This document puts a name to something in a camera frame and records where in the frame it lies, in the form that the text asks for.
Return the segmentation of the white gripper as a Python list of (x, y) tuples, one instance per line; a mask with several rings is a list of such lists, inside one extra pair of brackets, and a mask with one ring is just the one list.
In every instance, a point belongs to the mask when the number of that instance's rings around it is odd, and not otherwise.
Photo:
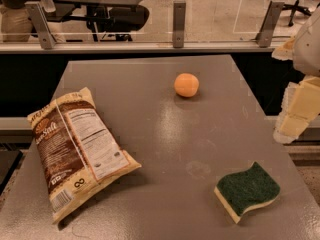
[(273, 137), (289, 144), (296, 140), (320, 114), (320, 8), (299, 29), (297, 35), (274, 49), (272, 57), (286, 61), (305, 76), (285, 89)]

